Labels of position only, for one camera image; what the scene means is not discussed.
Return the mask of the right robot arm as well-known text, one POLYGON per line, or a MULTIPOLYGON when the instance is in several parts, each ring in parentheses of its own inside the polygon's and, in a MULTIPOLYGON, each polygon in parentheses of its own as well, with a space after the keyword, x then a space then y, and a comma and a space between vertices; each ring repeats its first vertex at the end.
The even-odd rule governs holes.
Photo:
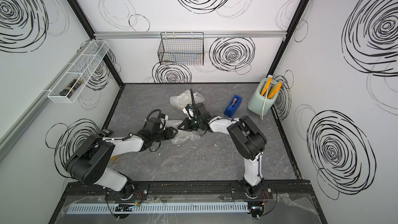
POLYGON ((262 157, 267 139, 249 116, 227 118, 212 116, 203 103, 188 104, 183 113, 187 117, 178 126, 181 131, 228 134, 239 154, 244 158, 243 190, 249 198, 256 198, 263 187, 262 157))

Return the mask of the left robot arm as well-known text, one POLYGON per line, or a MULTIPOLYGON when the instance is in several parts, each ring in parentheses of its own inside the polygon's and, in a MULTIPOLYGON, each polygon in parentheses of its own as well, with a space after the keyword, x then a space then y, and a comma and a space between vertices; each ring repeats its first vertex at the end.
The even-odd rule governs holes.
POLYGON ((167 127, 167 120, 163 114, 148 118, 137 133, 122 138, 93 134, 69 157, 64 170, 85 185, 102 186, 121 200, 129 200, 136 192, 135 186, 129 177, 108 167, 110 159, 124 153, 142 152, 154 143, 175 138, 178 130, 167 127))

